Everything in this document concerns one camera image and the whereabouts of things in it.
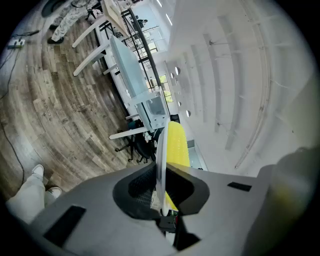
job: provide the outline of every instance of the office chair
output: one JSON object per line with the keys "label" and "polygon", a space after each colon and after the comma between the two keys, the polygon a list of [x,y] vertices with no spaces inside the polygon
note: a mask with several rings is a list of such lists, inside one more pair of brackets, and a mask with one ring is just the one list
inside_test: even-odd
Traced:
{"label": "office chair", "polygon": [[138,152],[138,154],[141,156],[141,159],[137,160],[137,163],[142,162],[143,159],[145,159],[145,164],[148,162],[148,159],[151,158],[152,161],[156,160],[155,151],[154,148],[152,148],[151,143],[147,143],[145,141],[145,137],[143,136],[143,133],[136,134],[135,136],[132,135],[131,138],[126,136],[125,137],[128,140],[128,144],[123,146],[122,148],[115,148],[115,152],[120,152],[128,147],[130,147],[130,157],[128,159],[128,162],[131,162],[133,160],[133,154],[134,149]]}

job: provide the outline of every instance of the black rectangle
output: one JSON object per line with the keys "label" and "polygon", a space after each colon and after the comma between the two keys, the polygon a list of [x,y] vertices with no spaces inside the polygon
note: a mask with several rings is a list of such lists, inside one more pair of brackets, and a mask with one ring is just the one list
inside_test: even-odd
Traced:
{"label": "black rectangle", "polygon": [[231,182],[228,184],[228,186],[231,188],[246,191],[246,192],[249,192],[252,187],[250,185],[245,185],[245,184],[241,184],[241,183],[237,183],[237,182]]}
{"label": "black rectangle", "polygon": [[44,238],[56,246],[62,247],[85,212],[86,209],[82,207],[71,206],[44,234]]}

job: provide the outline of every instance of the camouflage pants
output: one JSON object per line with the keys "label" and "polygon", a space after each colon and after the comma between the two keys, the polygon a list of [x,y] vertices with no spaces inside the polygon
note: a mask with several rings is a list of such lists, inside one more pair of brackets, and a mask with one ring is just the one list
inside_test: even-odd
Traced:
{"label": "camouflage pants", "polygon": [[60,12],[59,16],[52,23],[52,25],[58,27],[55,29],[51,39],[53,41],[58,41],[60,38],[64,37],[78,19],[88,14],[87,9],[92,8],[97,3],[98,0],[74,0],[72,4],[78,8],[69,4]]}

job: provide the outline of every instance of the white pants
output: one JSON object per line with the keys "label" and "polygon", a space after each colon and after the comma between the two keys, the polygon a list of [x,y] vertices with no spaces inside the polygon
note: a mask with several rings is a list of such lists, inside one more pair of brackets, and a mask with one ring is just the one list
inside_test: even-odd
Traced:
{"label": "white pants", "polygon": [[12,215],[20,218],[27,224],[45,208],[45,186],[42,177],[32,174],[21,186],[18,193],[6,202]]}
{"label": "white pants", "polygon": [[59,14],[59,16],[53,21],[52,25],[58,26],[51,39],[58,41],[64,37],[67,31],[72,27],[77,20],[88,14],[88,9],[92,8],[98,3],[98,0],[74,0],[72,4],[77,7],[73,7],[71,4],[66,6]]}

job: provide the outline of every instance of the yellow cushion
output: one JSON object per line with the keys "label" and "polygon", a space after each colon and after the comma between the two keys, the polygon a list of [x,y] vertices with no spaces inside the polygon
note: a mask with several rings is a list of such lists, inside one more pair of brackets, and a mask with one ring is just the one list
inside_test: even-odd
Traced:
{"label": "yellow cushion", "polygon": [[[190,167],[185,130],[180,123],[174,121],[168,124],[166,162]],[[172,210],[178,211],[167,192],[165,192],[165,200]]]}

